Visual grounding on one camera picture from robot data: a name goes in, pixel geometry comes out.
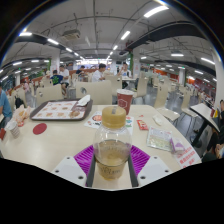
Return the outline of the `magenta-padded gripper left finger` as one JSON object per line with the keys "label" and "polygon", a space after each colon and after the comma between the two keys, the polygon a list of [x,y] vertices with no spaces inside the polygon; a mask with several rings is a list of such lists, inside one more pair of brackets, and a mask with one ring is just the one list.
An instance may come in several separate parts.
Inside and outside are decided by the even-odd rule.
{"label": "magenta-padded gripper left finger", "polygon": [[75,156],[65,156],[52,173],[81,187],[91,187],[95,173],[93,146],[83,149]]}

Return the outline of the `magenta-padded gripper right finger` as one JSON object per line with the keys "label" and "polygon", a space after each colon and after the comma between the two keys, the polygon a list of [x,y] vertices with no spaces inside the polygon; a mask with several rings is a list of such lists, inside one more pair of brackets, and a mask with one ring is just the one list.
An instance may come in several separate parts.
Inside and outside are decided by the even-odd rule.
{"label": "magenta-padded gripper right finger", "polygon": [[143,187],[172,174],[159,156],[150,156],[136,146],[131,148],[128,167],[133,188]]}

